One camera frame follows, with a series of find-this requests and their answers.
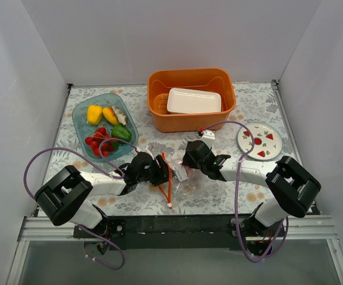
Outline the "clear zip top bag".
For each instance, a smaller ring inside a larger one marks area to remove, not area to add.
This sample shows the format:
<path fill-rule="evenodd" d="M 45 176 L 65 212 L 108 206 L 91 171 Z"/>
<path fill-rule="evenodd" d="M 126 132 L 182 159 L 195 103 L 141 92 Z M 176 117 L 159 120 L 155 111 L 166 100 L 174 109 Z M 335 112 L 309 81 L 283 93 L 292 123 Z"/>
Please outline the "clear zip top bag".
<path fill-rule="evenodd" d="M 164 152 L 161 156 L 168 164 L 169 181 L 159 185 L 158 189 L 165 197 L 168 209 L 176 208 L 181 202 L 203 194 L 204 186 L 209 180 L 201 171 L 197 178 L 188 179 L 181 159 L 167 158 Z"/>

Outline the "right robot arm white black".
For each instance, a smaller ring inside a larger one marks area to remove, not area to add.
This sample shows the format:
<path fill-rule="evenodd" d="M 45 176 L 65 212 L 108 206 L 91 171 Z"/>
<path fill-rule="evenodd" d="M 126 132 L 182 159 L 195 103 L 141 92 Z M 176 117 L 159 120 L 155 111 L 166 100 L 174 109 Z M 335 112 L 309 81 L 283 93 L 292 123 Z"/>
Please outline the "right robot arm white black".
<path fill-rule="evenodd" d="M 202 140 L 189 141 L 182 164 L 200 170 L 211 180 L 252 183 L 269 188 L 273 198 L 261 203 L 243 224 L 255 235 L 267 234 L 276 222 L 303 218 L 322 186 L 298 161 L 282 156 L 278 161 L 244 160 L 241 166 L 230 155 L 214 155 Z"/>

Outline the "orange yellow fake mango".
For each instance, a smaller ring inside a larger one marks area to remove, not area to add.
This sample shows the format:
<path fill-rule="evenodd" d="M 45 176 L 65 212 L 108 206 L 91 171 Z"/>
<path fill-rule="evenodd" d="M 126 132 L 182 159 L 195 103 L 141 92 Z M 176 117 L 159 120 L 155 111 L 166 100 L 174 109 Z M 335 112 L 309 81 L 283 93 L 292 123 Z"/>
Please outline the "orange yellow fake mango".
<path fill-rule="evenodd" d="M 102 114 L 104 116 L 104 118 L 111 124 L 111 125 L 118 125 L 119 121 L 118 118 L 116 116 L 116 114 L 114 113 L 114 111 L 112 110 L 112 108 L 110 107 L 104 107 L 102 109 Z"/>

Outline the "green fake bell pepper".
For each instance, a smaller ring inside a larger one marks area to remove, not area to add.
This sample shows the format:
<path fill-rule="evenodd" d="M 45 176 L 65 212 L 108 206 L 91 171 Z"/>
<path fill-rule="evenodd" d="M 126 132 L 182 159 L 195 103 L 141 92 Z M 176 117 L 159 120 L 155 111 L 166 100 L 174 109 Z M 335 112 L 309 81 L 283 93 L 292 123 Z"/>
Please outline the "green fake bell pepper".
<path fill-rule="evenodd" d="M 111 131 L 111 136 L 115 138 L 119 138 L 126 142 L 130 142 L 132 138 L 132 133 L 129 131 L 129 129 L 126 126 L 121 125 L 119 123 L 113 127 Z"/>

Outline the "yellow fake bell pepper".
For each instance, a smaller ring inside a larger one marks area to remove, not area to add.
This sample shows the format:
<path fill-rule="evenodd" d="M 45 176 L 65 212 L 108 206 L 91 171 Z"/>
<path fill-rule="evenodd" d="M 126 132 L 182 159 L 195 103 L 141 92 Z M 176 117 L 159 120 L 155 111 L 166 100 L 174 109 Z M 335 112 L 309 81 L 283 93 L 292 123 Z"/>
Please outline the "yellow fake bell pepper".
<path fill-rule="evenodd" d="M 87 109 L 87 123 L 98 125 L 103 116 L 103 108 L 99 105 L 90 105 Z"/>

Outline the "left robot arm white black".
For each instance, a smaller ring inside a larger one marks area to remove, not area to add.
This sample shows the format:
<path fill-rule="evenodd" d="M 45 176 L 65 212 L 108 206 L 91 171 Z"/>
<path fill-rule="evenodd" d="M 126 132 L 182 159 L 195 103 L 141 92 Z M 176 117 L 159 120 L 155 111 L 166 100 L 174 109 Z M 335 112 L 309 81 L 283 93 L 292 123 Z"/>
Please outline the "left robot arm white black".
<path fill-rule="evenodd" d="M 88 197 L 127 195 L 141 182 L 159 186 L 170 178 L 171 168 L 161 155 L 152 157 L 147 152 L 139 152 L 131 162 L 120 165 L 108 175 L 80 172 L 74 166 L 66 166 L 42 186 L 34 198 L 54 226 L 67 222 L 80 224 L 99 238 L 108 229 L 106 216 L 99 207 L 86 202 Z"/>

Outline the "red fake strawberries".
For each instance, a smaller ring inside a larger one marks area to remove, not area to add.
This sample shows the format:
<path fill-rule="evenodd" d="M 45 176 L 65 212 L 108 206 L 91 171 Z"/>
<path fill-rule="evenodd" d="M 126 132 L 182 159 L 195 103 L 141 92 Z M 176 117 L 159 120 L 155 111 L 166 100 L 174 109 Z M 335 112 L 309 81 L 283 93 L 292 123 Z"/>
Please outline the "red fake strawberries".
<path fill-rule="evenodd" d="M 100 126 L 91 136 L 87 136 L 84 142 L 90 147 L 94 156 L 100 157 L 99 149 L 101 149 L 102 155 L 108 157 L 119 148 L 119 142 L 117 140 L 103 142 L 108 138 L 111 138 L 109 132 L 104 126 Z"/>

